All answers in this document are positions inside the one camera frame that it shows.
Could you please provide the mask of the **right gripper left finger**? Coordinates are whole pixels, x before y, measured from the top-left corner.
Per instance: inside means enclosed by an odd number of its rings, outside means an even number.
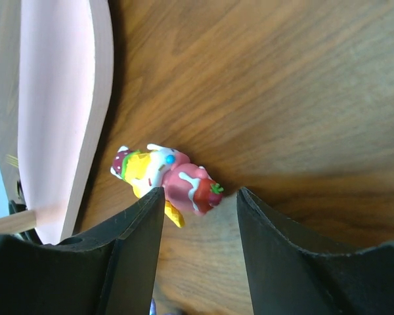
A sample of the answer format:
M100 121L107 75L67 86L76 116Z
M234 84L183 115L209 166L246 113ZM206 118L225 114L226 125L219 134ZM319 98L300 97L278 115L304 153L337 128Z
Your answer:
M0 235L0 314L148 314L164 191L56 245Z

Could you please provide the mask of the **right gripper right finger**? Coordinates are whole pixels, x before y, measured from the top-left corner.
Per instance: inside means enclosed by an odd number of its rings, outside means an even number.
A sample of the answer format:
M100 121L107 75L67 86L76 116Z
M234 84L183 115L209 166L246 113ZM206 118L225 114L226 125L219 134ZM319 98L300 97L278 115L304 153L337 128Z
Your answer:
M394 241L357 248L236 195L255 314L394 314Z

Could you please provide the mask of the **ice cream cone bear toy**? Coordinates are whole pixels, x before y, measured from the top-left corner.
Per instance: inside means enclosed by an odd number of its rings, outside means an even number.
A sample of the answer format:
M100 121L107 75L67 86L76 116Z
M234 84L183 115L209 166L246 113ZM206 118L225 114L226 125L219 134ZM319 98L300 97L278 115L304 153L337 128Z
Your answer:
M128 183L137 198L162 187L164 213L177 227L185 225L184 212L204 216L221 203L224 188L203 166L174 148L148 144L146 149L141 152L121 146L110 172Z

